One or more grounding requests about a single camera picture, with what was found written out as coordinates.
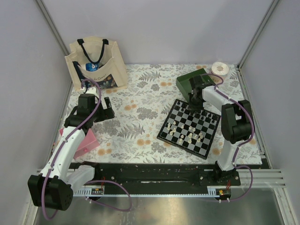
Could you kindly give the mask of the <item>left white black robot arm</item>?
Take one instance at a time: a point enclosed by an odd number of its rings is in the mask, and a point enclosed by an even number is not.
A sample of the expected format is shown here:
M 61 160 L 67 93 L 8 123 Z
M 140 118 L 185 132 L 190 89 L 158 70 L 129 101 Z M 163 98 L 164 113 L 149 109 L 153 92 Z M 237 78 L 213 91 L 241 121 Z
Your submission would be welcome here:
M 73 194 L 85 183 L 97 185 L 101 182 L 101 172 L 92 166 L 82 165 L 71 175 L 69 166 L 88 131 L 97 122 L 114 118 L 110 99 L 105 97 L 103 108 L 97 87 L 90 87 L 78 98 L 78 105 L 66 118 L 61 139 L 46 166 L 38 175 L 28 180 L 33 204 L 65 211 L 69 208 Z

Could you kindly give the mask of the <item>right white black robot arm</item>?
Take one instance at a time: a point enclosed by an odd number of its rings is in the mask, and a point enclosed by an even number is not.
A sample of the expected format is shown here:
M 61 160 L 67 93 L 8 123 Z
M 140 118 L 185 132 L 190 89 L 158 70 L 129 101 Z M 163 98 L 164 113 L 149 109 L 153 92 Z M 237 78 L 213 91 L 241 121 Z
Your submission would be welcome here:
M 221 132 L 225 139 L 223 150 L 217 161 L 219 170 L 214 172 L 214 182 L 220 186 L 230 180 L 231 171 L 236 168 L 236 157 L 242 145 L 254 136 L 255 127 L 251 104 L 248 100 L 236 101 L 222 93 L 213 82 L 205 82 L 200 75 L 189 79 L 189 109 L 199 112 L 208 102 L 221 112 Z

